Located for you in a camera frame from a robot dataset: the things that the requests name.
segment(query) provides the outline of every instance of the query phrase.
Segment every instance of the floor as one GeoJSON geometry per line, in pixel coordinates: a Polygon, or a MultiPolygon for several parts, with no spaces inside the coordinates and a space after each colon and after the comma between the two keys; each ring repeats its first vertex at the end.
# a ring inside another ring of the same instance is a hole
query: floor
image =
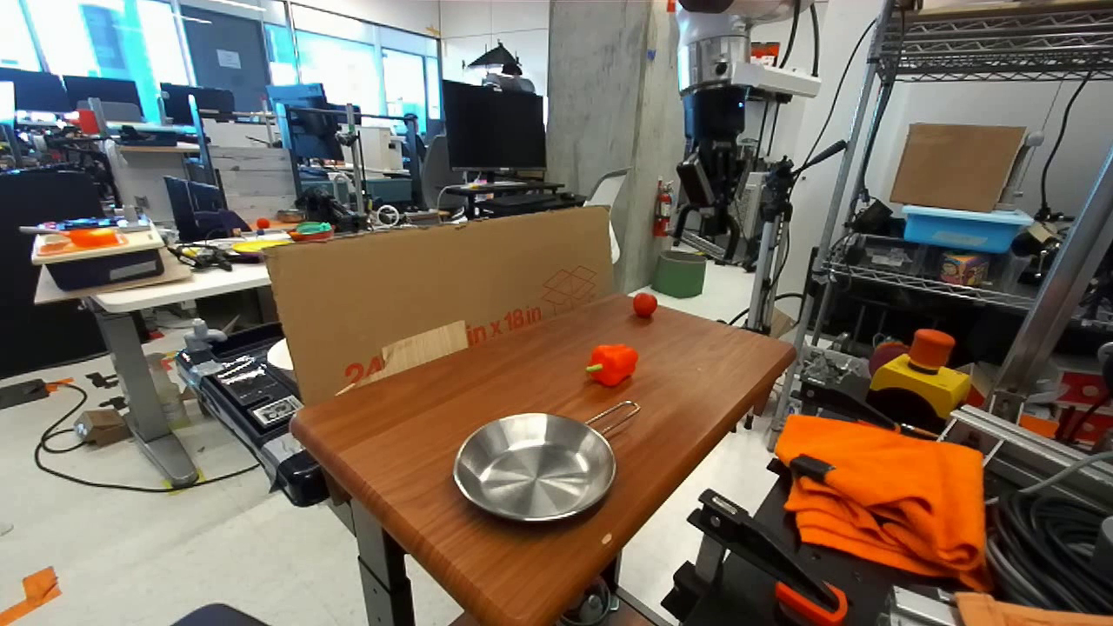
{"type": "MultiPolygon", "coordinates": [[[[727,319],[748,306],[748,275],[709,268],[701,297],[660,297],[660,304],[727,319]]],[[[176,342],[171,335],[148,350],[171,355],[176,342]]],[[[89,392],[89,407],[118,392],[95,388],[87,373],[112,373],[108,359],[35,376],[72,376],[89,392]]],[[[108,494],[37,472],[30,461],[37,434],[72,403],[78,392],[60,388],[49,399],[0,410],[0,608],[20,601],[25,573],[55,566],[61,595],[20,619],[25,626],[152,626],[210,601],[238,605],[272,626],[364,623],[346,528],[328,507],[292,507],[283,494],[269,494],[263,472],[180,494],[108,494]]],[[[205,477],[249,465],[249,457],[211,421],[185,417],[176,434],[205,477]]],[[[127,442],[46,461],[89,480],[159,488],[127,442]]],[[[715,488],[753,507],[771,488],[765,461],[757,430],[727,434],[626,547],[622,589],[660,608],[672,569],[695,557],[699,537],[685,514],[699,489],[715,488]]],[[[410,565],[410,576],[416,623],[445,626],[458,614],[416,565],[410,565]]]]}

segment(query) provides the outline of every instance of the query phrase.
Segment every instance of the orange cloth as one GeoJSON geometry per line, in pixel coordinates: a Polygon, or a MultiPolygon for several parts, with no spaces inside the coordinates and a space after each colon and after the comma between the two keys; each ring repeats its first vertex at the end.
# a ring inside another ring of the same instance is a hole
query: orange cloth
{"type": "Polygon", "coordinates": [[[9,605],[0,612],[0,626],[9,626],[16,619],[25,619],[28,612],[35,612],[37,605],[60,598],[60,576],[53,566],[40,566],[35,573],[25,576],[25,601],[9,605]]]}
{"type": "Polygon", "coordinates": [[[980,451],[792,414],[777,457],[797,472],[800,541],[984,591],[980,451]]]}

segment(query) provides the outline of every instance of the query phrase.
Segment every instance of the cardboard box on shelf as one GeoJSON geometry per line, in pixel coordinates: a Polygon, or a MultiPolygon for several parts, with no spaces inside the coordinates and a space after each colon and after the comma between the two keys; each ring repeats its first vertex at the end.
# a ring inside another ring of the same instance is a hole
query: cardboard box on shelf
{"type": "Polygon", "coordinates": [[[389,373],[389,346],[464,319],[471,346],[613,293],[609,208],[363,233],[269,254],[307,403],[389,373]]]}
{"type": "Polygon", "coordinates": [[[998,208],[1021,141],[1021,125],[908,125],[895,201],[998,208]]]}

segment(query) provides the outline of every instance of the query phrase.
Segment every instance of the blue container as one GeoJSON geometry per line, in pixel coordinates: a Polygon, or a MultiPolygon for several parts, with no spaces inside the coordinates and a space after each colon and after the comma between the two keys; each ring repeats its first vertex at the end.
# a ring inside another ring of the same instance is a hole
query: blue container
{"type": "Polygon", "coordinates": [[[904,204],[904,240],[945,250],[1007,254],[1011,240],[1032,227],[1025,212],[951,212],[904,204]]]}

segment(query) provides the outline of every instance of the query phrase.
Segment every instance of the metal shelf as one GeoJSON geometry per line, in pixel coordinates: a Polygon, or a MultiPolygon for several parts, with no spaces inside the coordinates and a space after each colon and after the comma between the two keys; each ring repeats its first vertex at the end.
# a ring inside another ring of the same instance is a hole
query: metal shelf
{"type": "Polygon", "coordinates": [[[850,282],[873,282],[873,286],[890,286],[890,289],[904,289],[904,293],[922,293],[922,297],[998,306],[998,311],[1029,311],[1035,304],[1029,293],[945,286],[938,278],[898,275],[898,270],[882,270],[882,268],[864,268],[864,263],[830,263],[830,275],[850,278],[850,282]]]}
{"type": "Polygon", "coordinates": [[[908,15],[890,12],[879,75],[1054,80],[1113,75],[1113,5],[908,15]]]}

